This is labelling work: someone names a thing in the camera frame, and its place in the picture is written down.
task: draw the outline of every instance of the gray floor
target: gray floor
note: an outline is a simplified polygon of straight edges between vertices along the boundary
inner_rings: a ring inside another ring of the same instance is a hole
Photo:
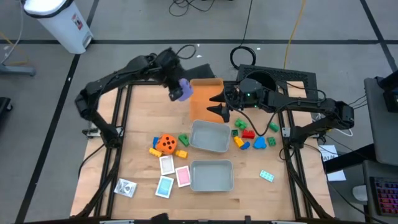
[[[81,13],[88,17],[94,0],[76,0]],[[216,0],[213,8],[201,13],[190,9],[185,17],[172,17],[168,8],[172,0],[124,1],[100,0],[91,30],[97,40],[169,40],[169,39],[241,39],[249,1]],[[385,39],[398,39],[394,0],[367,0]],[[209,2],[195,1],[199,7]],[[19,32],[19,5],[0,2],[0,31],[10,39]],[[300,1],[254,0],[247,39],[288,39],[299,13]],[[24,16],[24,40],[49,40],[53,37],[35,20]],[[295,39],[300,40],[377,40],[360,1],[308,0]],[[92,80],[124,66],[140,54],[160,52],[166,44],[91,45],[80,57],[67,100],[63,107],[50,150],[26,221],[66,218],[75,194],[77,170],[83,159],[87,140],[80,131],[87,123],[80,119],[74,97]],[[182,45],[172,45],[177,49]],[[209,63],[214,73],[234,80],[236,71],[229,62],[229,52],[236,44],[200,44],[197,55],[182,62],[185,68]],[[257,54],[257,65],[282,68],[284,44],[249,44]],[[3,55],[5,45],[0,45]],[[43,146],[73,55],[61,45],[21,44],[19,46],[37,69],[35,77],[0,77],[0,96],[11,97],[14,110],[0,129],[0,223],[14,222],[31,175]],[[398,46],[388,45],[398,60]],[[16,52],[10,61],[22,56]],[[237,52],[235,59],[250,63],[250,55]],[[329,97],[350,102],[364,95],[363,79],[386,76],[392,71],[380,44],[298,45],[290,48],[287,68],[317,74],[319,89]],[[352,148],[371,143],[366,107],[356,110],[352,138],[337,132],[330,136]],[[336,145],[339,151],[347,149]],[[360,183],[360,167],[347,170],[348,181],[335,183],[349,197],[350,188]],[[336,216],[343,220],[363,221],[331,191]]]

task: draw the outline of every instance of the orange dice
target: orange dice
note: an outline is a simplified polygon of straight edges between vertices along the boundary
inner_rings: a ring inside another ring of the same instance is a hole
[[[171,155],[177,146],[177,140],[175,137],[169,134],[163,134],[156,143],[156,150],[162,152],[165,155]]]

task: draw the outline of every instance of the yellow toy block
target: yellow toy block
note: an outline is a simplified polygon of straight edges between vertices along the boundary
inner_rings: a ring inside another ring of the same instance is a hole
[[[184,150],[177,150],[175,151],[175,155],[181,157],[182,159],[186,159],[188,156],[188,152]]]
[[[157,157],[162,156],[162,153],[159,152],[158,150],[154,149],[154,148],[150,148],[149,149],[149,153],[151,153],[152,155],[157,156]]]
[[[243,140],[237,136],[234,137],[234,142],[236,143],[236,145],[240,148],[241,146],[243,146]]]

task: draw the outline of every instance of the wooden table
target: wooden table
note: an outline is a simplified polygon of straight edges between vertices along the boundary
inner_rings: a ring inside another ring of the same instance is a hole
[[[302,86],[301,82],[292,83]],[[289,88],[289,94],[305,97],[305,91],[292,87]],[[99,112],[108,122],[112,118],[115,99],[116,91],[111,91],[99,102]],[[244,112],[253,120],[256,128],[263,132],[271,114],[254,108]],[[312,122],[310,113],[293,112],[293,116],[298,126]],[[231,121],[237,118],[243,117],[237,112],[232,112]],[[279,124],[277,116],[273,122]],[[190,133],[191,125],[189,100],[170,102],[168,90],[161,86],[133,88],[119,177],[137,183],[137,189],[133,198],[115,195],[112,218],[150,219],[154,215],[166,212],[170,219],[176,220],[242,220],[245,215],[250,215],[252,220],[294,220],[286,165],[279,159],[279,151],[282,149],[281,134],[271,130],[266,137],[275,137],[277,145],[267,146],[266,150],[255,150],[250,147],[242,151],[231,141],[228,152],[214,154],[190,146],[185,147],[179,143],[177,149],[188,151],[188,158],[174,156],[175,167],[190,165],[193,160],[229,159],[233,163],[234,189],[230,192],[199,193],[193,192],[189,186],[178,188],[175,181],[169,199],[155,196],[160,165],[159,159],[149,154],[153,138],[163,133],[176,137],[180,133]],[[317,147],[314,139],[308,139],[306,143]],[[101,144],[101,139],[90,140],[85,156]],[[102,150],[95,155],[82,168],[71,215],[78,213],[96,192],[104,152],[105,150]],[[334,216],[320,153],[307,146],[301,149],[301,153],[309,190],[326,212]],[[266,170],[275,176],[273,183],[259,177],[261,170]],[[175,178],[175,174],[170,174],[168,177]],[[297,192],[301,215],[304,217],[303,198],[298,187]],[[104,195],[101,214],[105,214],[107,199],[108,191]]]

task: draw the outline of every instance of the paper sheet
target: paper sheet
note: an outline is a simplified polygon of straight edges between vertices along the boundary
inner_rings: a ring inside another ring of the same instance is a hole
[[[333,153],[337,153],[336,147],[334,145],[319,145],[319,150],[322,153],[322,159],[323,161],[328,161],[329,159],[333,159],[335,157],[338,157],[338,155],[333,154]],[[340,171],[336,171],[336,172],[332,172],[330,174],[328,174],[328,179],[329,181],[344,181],[346,180],[346,176],[344,175],[344,172],[342,170]]]

